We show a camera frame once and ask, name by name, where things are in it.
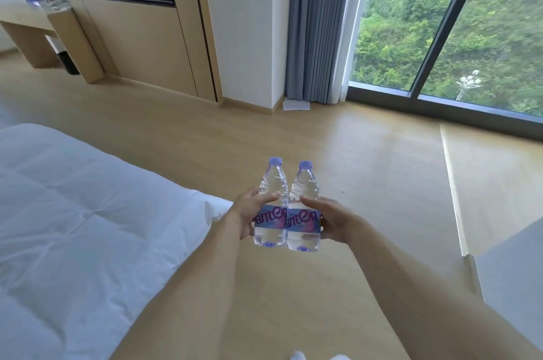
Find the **bed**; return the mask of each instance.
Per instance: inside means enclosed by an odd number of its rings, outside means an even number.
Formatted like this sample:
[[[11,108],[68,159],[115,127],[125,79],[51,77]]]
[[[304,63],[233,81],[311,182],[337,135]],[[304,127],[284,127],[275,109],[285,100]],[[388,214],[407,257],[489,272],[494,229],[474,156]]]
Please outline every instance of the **bed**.
[[[230,205],[47,127],[0,130],[2,358],[107,360]]]

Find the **bottle label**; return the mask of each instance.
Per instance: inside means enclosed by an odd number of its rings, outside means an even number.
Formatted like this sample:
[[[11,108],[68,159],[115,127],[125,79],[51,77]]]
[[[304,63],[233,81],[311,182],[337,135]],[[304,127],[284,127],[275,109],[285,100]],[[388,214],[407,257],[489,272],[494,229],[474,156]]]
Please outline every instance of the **bottle label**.
[[[255,217],[255,227],[265,229],[286,229],[287,208],[265,204]]]
[[[287,230],[300,233],[320,233],[320,211],[288,209]]]

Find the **glass window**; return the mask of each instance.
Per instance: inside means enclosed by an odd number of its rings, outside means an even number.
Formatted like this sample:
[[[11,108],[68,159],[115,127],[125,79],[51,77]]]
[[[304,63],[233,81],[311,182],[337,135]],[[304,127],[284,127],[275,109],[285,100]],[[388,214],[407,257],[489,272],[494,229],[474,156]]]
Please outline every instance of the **glass window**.
[[[451,0],[367,0],[350,80],[409,90]]]
[[[543,116],[543,0],[467,0],[422,93]]]

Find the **window frame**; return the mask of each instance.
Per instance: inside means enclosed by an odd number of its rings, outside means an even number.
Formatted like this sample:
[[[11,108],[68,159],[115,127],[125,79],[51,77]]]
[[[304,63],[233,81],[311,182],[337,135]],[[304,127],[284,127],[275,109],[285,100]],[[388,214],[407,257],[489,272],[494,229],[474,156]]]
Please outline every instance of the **window frame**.
[[[353,61],[352,56],[349,56],[348,70],[346,70],[348,82],[346,99],[543,141],[543,117],[421,94],[465,2],[466,0],[451,0],[449,3],[410,90],[392,89],[348,80]],[[362,11],[360,10],[358,14],[361,18]]]

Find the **purple bottle cap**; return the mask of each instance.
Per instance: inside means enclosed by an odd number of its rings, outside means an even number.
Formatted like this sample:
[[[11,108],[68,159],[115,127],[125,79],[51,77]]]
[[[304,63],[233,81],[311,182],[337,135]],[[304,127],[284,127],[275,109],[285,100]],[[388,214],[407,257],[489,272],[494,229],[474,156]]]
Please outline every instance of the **purple bottle cap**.
[[[283,164],[283,159],[280,157],[270,157],[270,166],[280,166]]]
[[[303,160],[300,162],[300,170],[311,170],[313,168],[313,163],[309,160]]]

